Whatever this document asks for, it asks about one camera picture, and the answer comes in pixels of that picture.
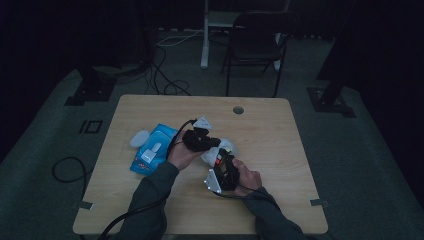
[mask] person's left hand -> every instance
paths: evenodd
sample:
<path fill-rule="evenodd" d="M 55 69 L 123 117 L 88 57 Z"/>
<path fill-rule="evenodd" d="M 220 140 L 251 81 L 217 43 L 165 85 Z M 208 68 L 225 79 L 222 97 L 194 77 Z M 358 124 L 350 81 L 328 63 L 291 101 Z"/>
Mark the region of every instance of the person's left hand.
<path fill-rule="evenodd" d="M 184 170 L 186 167 L 188 167 L 188 165 L 190 165 L 193 159 L 195 159 L 196 157 L 200 156 L 203 153 L 203 152 L 193 152 L 189 150 L 184 144 L 184 142 L 182 142 L 183 141 L 182 138 L 184 134 L 185 134 L 185 131 L 181 131 L 168 157 L 168 162 L 172 163 L 175 167 L 177 167 L 179 171 Z"/>

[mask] table top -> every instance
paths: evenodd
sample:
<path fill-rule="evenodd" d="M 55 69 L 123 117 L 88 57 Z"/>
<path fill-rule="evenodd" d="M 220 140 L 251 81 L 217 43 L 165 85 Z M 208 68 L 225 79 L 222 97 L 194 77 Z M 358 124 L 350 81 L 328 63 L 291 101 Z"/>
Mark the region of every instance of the table top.
<path fill-rule="evenodd" d="M 234 107 L 244 112 L 236 114 Z M 304 233 L 328 230 L 322 206 L 311 206 L 318 192 L 296 123 L 285 99 L 196 96 L 124 95 L 121 97 L 84 201 L 74 222 L 78 234 L 98 234 L 125 213 L 143 175 L 129 170 L 137 149 L 130 139 L 162 123 L 179 129 L 189 119 L 206 116 L 213 125 L 209 136 L 227 138 L 238 159 L 261 173 L 263 185 L 283 214 Z M 165 207 L 166 234 L 255 234 L 254 216 L 239 200 L 220 198 L 204 180 L 211 167 L 199 157 L 180 172 Z M 122 221 L 110 232 L 119 231 Z"/>

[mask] blue packaging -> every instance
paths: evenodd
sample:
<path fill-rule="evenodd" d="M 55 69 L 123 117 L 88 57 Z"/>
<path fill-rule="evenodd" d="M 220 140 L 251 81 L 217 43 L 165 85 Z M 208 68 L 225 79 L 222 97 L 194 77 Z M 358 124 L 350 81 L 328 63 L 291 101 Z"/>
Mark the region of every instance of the blue packaging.
<path fill-rule="evenodd" d="M 130 170 L 146 176 L 152 174 L 166 161 L 168 146 L 176 133 L 177 130 L 158 124 L 135 154 Z"/>

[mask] chair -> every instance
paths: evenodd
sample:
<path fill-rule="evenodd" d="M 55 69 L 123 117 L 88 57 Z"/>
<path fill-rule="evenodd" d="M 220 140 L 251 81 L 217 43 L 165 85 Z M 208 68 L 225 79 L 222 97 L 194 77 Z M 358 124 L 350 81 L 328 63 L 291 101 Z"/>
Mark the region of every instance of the chair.
<path fill-rule="evenodd" d="M 264 73 L 269 65 L 280 60 L 272 95 L 275 97 L 283 70 L 287 40 L 296 33 L 298 25 L 299 16 L 294 12 L 241 13 L 230 29 L 227 54 L 221 68 L 223 73 L 225 66 L 228 67 L 226 96 L 229 95 L 232 66 L 265 66 L 262 71 Z"/>

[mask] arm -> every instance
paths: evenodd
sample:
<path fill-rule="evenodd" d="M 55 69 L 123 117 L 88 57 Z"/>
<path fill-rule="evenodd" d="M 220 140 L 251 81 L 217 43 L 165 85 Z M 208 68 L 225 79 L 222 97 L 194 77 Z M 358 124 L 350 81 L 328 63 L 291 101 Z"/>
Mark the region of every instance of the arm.
<path fill-rule="evenodd" d="M 256 216 L 255 229 L 258 235 L 264 240 L 306 239 L 300 227 L 284 217 L 274 198 L 262 187 L 259 172 L 250 171 L 237 159 L 233 159 L 233 164 L 240 173 L 240 185 L 234 193 L 246 197 L 243 203 Z"/>
<path fill-rule="evenodd" d="M 264 187 L 257 191 L 268 194 Z M 246 197 L 264 198 L 265 195 L 259 192 L 252 192 Z M 268 196 L 271 201 L 274 201 L 271 195 L 268 194 Z M 284 217 L 272 203 L 261 199 L 245 199 L 243 202 L 247 209 L 256 216 L 255 229 L 262 239 L 306 239 L 300 227 Z"/>
<path fill-rule="evenodd" d="M 177 143 L 169 154 L 168 161 L 160 164 L 155 172 L 143 178 L 133 194 L 129 211 L 160 201 L 170 193 L 179 172 L 202 152 L 192 152 L 181 143 L 181 132 Z M 112 239 L 161 239 L 166 231 L 165 201 L 149 210 L 130 216 L 124 220 L 119 233 Z"/>

